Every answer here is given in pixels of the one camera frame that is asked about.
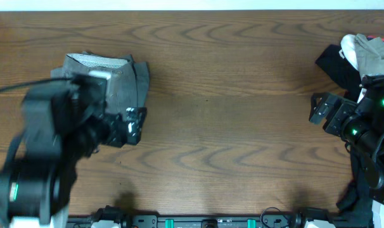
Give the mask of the grey shorts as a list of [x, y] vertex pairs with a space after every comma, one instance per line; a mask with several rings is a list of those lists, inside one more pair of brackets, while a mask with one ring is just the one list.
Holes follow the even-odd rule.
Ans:
[[93, 53], [68, 53], [63, 66], [51, 70], [52, 78], [70, 78], [73, 74], [88, 75], [91, 70], [111, 72], [107, 80], [106, 111], [125, 115], [128, 107], [143, 107], [150, 86], [150, 69], [146, 61], [136, 62], [128, 54], [119, 58]]

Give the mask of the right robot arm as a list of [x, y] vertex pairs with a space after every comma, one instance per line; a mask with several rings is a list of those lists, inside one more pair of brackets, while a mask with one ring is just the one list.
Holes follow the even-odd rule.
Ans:
[[364, 157], [369, 196], [384, 205], [384, 75], [365, 76], [360, 101], [330, 92], [311, 96], [309, 122], [326, 122], [323, 130], [340, 137]]

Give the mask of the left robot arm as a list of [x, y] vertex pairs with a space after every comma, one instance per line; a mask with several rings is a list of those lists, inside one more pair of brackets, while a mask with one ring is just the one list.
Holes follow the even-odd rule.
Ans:
[[76, 164], [104, 144], [140, 141], [145, 107], [109, 104], [110, 79], [84, 74], [27, 82], [24, 128], [0, 170], [0, 223], [54, 225], [70, 201]]

